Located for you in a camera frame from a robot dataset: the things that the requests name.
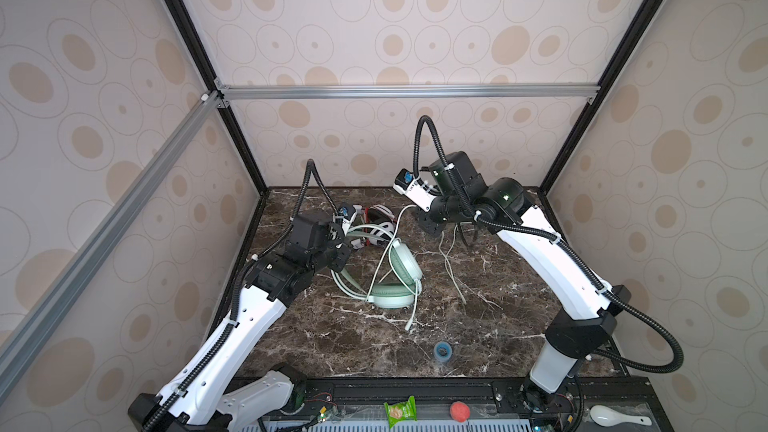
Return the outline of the black white headphones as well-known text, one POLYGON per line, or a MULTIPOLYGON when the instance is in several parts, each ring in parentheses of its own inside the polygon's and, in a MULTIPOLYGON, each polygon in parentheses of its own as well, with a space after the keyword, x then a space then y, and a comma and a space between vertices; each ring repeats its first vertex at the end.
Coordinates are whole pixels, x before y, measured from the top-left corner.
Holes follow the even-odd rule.
POLYGON ((382 204, 362 206, 357 220, 355 230, 349 230, 350 245, 354 250, 368 246, 386 247, 389 244, 395 231, 395 216, 390 208, 382 204))

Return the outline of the mint green headphones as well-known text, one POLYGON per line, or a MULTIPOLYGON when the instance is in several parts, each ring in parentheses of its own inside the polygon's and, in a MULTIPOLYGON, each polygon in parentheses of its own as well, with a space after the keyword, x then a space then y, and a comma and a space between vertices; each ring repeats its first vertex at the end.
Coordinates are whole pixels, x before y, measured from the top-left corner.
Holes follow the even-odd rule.
POLYGON ((389 266, 389 271, 363 287, 351 274, 343 269, 331 272, 336 286, 349 298, 372 304, 380 309, 416 308, 422 293, 423 272, 409 247, 398 237, 399 225, 395 223, 394 235, 378 265, 389 266))

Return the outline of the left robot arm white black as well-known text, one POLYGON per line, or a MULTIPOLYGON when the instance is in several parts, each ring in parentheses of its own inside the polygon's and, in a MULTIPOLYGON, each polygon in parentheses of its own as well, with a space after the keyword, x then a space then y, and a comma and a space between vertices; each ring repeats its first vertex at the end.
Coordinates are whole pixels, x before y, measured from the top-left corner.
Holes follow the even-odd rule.
POLYGON ((266 414, 301 407, 303 377, 280 366, 237 390, 227 388, 266 331, 324 269, 341 271, 354 208, 293 209, 288 227, 237 273, 230 309, 200 350, 156 394, 141 393, 128 415, 139 431, 240 431, 266 414))

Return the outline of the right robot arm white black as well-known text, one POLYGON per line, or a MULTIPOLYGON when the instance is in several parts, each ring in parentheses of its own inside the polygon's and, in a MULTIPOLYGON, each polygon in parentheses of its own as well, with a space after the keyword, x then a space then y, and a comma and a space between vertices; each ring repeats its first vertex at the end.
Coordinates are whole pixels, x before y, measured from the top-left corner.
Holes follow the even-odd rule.
POLYGON ((429 132, 437 153, 436 161, 428 168, 435 184, 429 186, 421 179, 418 151, 413 153, 412 167, 402 170, 395 181, 400 193, 416 205, 420 227, 433 236, 440 235, 448 225, 473 224, 488 231, 514 249, 560 301, 561 308, 546 329, 544 345, 520 389, 527 409, 543 410, 591 355, 652 374, 671 374, 682 367, 684 351, 672 333, 631 305, 627 287, 612 285, 594 272, 518 181, 502 177, 492 185, 486 184, 465 152, 445 152, 428 115, 417 122, 416 145, 421 143, 424 131, 429 132), (667 363, 637 362, 606 349, 622 312, 666 342, 672 351, 667 363))

